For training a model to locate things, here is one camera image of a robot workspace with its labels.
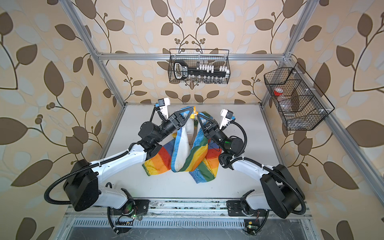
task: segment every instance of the wallpaper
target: wallpaper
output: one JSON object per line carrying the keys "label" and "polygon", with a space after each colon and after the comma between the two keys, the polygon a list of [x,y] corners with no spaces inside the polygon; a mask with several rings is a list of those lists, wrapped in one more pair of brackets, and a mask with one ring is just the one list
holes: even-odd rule
{"label": "wallpaper", "polygon": [[[0,235],[46,240],[67,206],[44,191],[97,159],[120,106],[57,1],[2,0],[0,23]],[[61,186],[51,196],[66,199]]]}
{"label": "wallpaper", "polygon": [[[228,84],[170,83],[166,61],[115,61],[107,63],[116,86],[128,103],[258,103],[266,87],[263,75],[276,69],[273,61],[232,61]],[[105,89],[104,96],[110,97]]]}
{"label": "wallpaper", "polygon": [[304,0],[72,0],[99,52],[283,53]]}
{"label": "wallpaper", "polygon": [[266,106],[275,139],[324,240],[382,239],[384,208],[325,122],[287,131]]}
{"label": "wallpaper", "polygon": [[383,1],[320,1],[293,56],[326,92],[336,116],[382,176],[383,32]]}

